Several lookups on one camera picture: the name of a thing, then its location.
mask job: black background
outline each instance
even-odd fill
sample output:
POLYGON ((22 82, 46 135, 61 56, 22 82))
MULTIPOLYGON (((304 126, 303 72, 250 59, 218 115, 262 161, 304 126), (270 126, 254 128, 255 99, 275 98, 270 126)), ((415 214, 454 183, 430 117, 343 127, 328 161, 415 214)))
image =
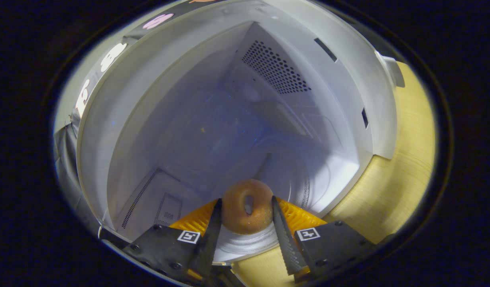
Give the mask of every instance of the black background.
MULTIPOLYGON (((425 60, 445 90, 456 135, 453 171, 431 224, 348 284, 490 285, 490 4, 348 3, 425 60)), ((0 2, 0 283, 165 285, 103 247, 67 209, 48 157, 55 98, 44 96, 78 47, 86 43, 86 51, 158 5, 0 2)))

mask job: sticker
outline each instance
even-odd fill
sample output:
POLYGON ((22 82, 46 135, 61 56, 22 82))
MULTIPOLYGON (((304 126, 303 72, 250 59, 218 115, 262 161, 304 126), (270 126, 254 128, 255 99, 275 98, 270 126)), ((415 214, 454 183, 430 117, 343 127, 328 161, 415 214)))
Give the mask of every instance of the sticker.
POLYGON ((300 238, 300 241, 320 238, 319 233, 317 233, 314 227, 298 230, 296 232, 298 233, 298 237, 300 238))
POLYGON ((110 65, 114 62, 114 59, 121 54, 122 51, 124 51, 124 48, 126 48, 127 44, 117 44, 115 45, 112 50, 108 52, 108 54, 103 58, 103 61, 101 61, 101 71, 104 72, 110 67, 110 65))
POLYGON ((156 26, 158 26, 159 24, 167 21, 168 19, 172 18, 172 16, 174 16, 173 13, 170 13, 170 14, 162 14, 156 18, 154 18, 153 20, 147 22, 144 26, 142 26, 143 29, 152 29, 156 26))
POLYGON ((196 244, 200 236, 201 236, 200 232, 183 230, 183 232, 181 232, 181 235, 177 238, 177 240, 196 244))
POLYGON ((89 86, 90 82, 91 81, 89 79, 85 81, 84 86, 82 86, 82 90, 80 91, 77 104, 75 105, 75 108, 77 109, 77 111, 79 111, 80 117, 84 113, 84 109, 87 104, 87 100, 89 98, 89 91, 87 91, 87 87, 89 86))

